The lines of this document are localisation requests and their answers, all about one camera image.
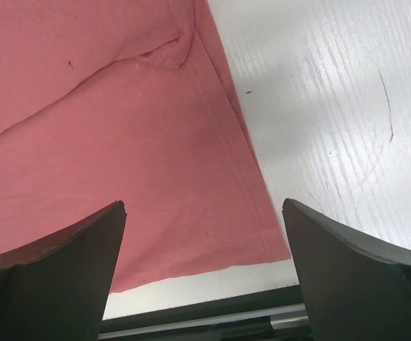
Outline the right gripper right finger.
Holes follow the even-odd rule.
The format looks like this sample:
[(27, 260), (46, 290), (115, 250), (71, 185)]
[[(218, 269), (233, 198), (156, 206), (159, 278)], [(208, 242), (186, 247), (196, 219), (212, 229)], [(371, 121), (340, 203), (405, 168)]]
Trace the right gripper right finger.
[(411, 340), (411, 250), (293, 199), (283, 219), (316, 340)]

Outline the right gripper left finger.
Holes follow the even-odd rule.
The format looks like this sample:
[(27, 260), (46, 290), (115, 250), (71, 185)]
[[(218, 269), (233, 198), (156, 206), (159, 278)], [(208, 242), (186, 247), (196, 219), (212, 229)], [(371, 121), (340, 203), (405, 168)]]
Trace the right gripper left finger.
[(125, 224), (115, 201), (0, 254), (0, 340), (97, 340)]

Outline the salmon pink t shirt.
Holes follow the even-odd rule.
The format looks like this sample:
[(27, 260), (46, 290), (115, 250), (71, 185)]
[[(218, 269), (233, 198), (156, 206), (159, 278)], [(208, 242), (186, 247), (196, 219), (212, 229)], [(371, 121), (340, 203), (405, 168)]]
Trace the salmon pink t shirt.
[(0, 1), (0, 253), (113, 201), (111, 289), (290, 258), (205, 1)]

